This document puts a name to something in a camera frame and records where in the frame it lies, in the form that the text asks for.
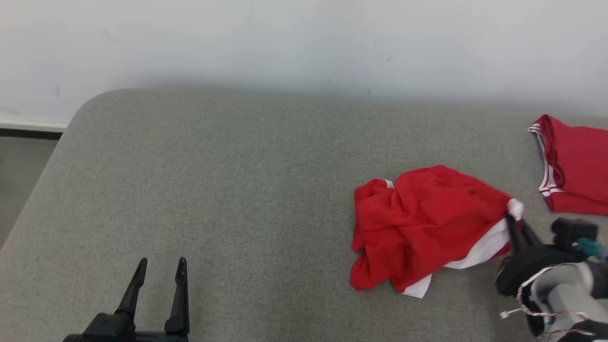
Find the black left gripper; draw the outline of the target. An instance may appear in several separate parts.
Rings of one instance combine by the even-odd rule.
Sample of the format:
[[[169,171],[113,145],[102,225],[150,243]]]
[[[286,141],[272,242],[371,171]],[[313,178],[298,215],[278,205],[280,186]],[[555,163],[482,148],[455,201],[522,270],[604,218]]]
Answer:
[[[135,331],[134,316],[145,282],[148,258],[141,258],[115,314],[99,313],[82,333],[67,335],[64,342],[188,342],[190,311],[187,260],[181,257],[175,275],[176,290],[163,332]]]

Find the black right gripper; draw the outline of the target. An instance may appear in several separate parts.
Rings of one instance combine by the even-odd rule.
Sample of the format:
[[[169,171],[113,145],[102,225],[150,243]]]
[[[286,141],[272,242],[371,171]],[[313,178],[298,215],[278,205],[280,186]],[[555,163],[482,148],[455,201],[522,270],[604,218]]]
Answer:
[[[495,287],[502,296],[515,296],[525,281],[545,268],[530,286],[533,297],[549,297],[559,285],[571,285],[590,294],[587,256],[575,249],[540,245],[540,239],[524,219],[506,214],[511,255],[502,264]]]

